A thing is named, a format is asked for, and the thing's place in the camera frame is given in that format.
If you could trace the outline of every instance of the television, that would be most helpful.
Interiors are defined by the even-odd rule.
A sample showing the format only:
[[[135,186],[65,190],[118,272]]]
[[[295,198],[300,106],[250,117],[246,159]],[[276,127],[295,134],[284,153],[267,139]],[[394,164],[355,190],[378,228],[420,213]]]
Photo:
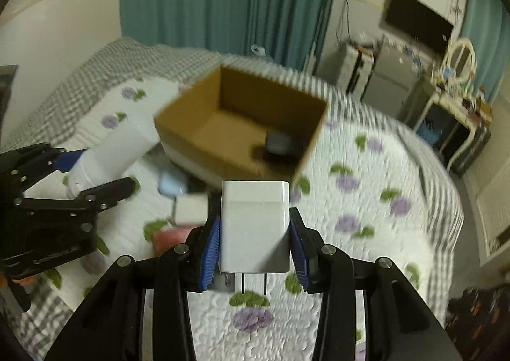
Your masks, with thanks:
[[[442,56],[453,24],[418,0],[391,0],[386,23],[414,37]]]

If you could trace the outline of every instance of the vanity table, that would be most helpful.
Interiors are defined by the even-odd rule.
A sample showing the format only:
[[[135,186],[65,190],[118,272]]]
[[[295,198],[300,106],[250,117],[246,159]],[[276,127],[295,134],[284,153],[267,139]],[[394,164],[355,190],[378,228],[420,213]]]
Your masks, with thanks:
[[[412,114],[415,112],[415,108],[418,106],[419,100],[427,99],[425,107],[421,111],[418,118],[413,121]],[[458,99],[454,99],[450,95],[445,92],[438,92],[438,88],[432,84],[432,82],[428,79],[424,79],[414,90],[413,95],[411,96],[411,103],[407,110],[407,115],[404,119],[404,123],[408,124],[412,129],[416,132],[420,127],[421,123],[425,119],[425,116],[430,111],[432,105],[438,105],[447,111],[455,120],[457,124],[453,127],[453,130],[450,132],[448,137],[442,143],[439,152],[442,153],[445,147],[450,142],[453,134],[455,134],[457,128],[462,125],[469,130],[469,135],[466,140],[462,143],[462,145],[455,151],[452,155],[448,164],[446,166],[446,170],[450,171],[451,166],[457,160],[460,155],[462,155],[465,150],[470,147],[475,139],[476,130],[479,127],[479,122],[472,119],[468,113],[468,110],[462,106],[462,102]]]

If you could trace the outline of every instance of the open cardboard box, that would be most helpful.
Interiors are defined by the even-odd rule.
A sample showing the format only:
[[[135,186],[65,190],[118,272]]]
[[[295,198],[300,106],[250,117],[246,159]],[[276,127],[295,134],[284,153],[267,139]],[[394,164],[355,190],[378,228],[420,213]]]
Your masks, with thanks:
[[[287,181],[294,185],[327,113],[327,102],[278,82],[220,67],[156,117],[167,156],[206,183]],[[304,154],[294,164],[263,160],[266,133],[299,137]]]

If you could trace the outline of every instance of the bed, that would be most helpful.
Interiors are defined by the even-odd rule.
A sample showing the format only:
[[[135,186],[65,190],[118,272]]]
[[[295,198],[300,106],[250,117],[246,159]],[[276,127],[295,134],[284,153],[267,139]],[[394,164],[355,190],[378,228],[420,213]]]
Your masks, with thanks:
[[[154,109],[158,100],[178,97],[220,64],[328,101],[328,120],[291,201],[305,224],[318,229],[327,243],[356,258],[392,258],[443,323],[453,247],[463,223],[455,186],[433,151],[409,128],[316,77],[256,58],[159,44],[146,47],[121,38],[61,83],[12,133],[2,151],[39,142],[69,149],[92,146],[129,109]],[[128,170],[142,189],[98,223],[108,245],[103,256],[107,266],[121,254],[137,259],[150,255],[144,225],[171,207],[168,200],[155,200],[157,156],[152,153]],[[39,187],[40,194],[60,195],[62,178],[54,173]],[[31,194],[37,196],[37,189]],[[100,276],[86,273],[79,262],[57,270],[59,279],[50,276],[53,283],[41,277],[32,286],[30,311],[18,314],[7,308],[5,313],[21,344],[40,359]],[[363,304],[357,298],[358,352],[363,359]],[[266,299],[254,306],[218,291],[189,294],[189,305],[197,359],[309,359],[313,351],[320,297],[302,292],[292,272],[271,275]],[[150,316],[148,293],[147,321]],[[144,342],[146,359],[150,354],[150,344]]]

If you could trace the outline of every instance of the green leaf pattern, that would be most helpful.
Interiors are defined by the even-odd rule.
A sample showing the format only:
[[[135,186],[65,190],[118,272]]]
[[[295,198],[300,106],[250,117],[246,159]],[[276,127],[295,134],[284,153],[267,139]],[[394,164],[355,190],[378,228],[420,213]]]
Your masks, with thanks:
[[[52,282],[52,284],[54,284],[57,289],[62,287],[62,276],[57,269],[51,268],[44,273],[46,274],[48,280]]]
[[[381,201],[382,202],[390,201],[401,194],[402,190],[399,190],[398,188],[386,188],[381,193]]]
[[[372,226],[365,226],[362,230],[353,234],[353,239],[373,238],[375,229]]]
[[[307,177],[301,176],[299,180],[297,180],[297,186],[301,189],[303,194],[310,194],[310,181]]]
[[[330,175],[333,173],[339,173],[340,175],[354,175],[352,168],[341,162],[335,162],[330,168]]]
[[[119,119],[119,122],[122,122],[128,116],[125,112],[115,112],[115,115]]]
[[[110,255],[110,249],[108,249],[108,246],[106,245],[105,241],[101,239],[98,235],[96,235],[96,246],[98,247],[98,250],[105,256]]]
[[[89,292],[92,290],[94,286],[87,286],[85,289],[83,289],[83,297],[86,298]]]
[[[359,134],[355,139],[356,145],[361,152],[365,152],[367,145],[367,136],[365,134]]]
[[[142,100],[146,96],[147,94],[145,93],[145,90],[137,89],[135,95],[133,96],[133,102],[138,102],[139,100]]]
[[[413,263],[409,263],[405,267],[405,272],[409,275],[409,282],[415,287],[415,289],[419,289],[420,272],[418,270],[418,267]]]
[[[134,175],[130,175],[129,178],[131,178],[134,183],[135,183],[135,189],[133,190],[133,194],[131,194],[131,196],[129,198],[133,198],[137,193],[138,191],[140,191],[140,181],[138,181],[138,178],[136,178]]]
[[[285,278],[285,289],[293,294],[301,293],[301,284],[297,279],[296,272],[292,272]]]
[[[148,222],[143,226],[143,237],[149,243],[152,241],[152,234],[160,231],[163,227],[167,225],[167,220],[155,220],[152,222]]]
[[[229,303],[230,306],[246,305],[248,307],[270,305],[269,300],[265,296],[259,295],[254,291],[245,291],[244,294],[237,292],[231,296]]]

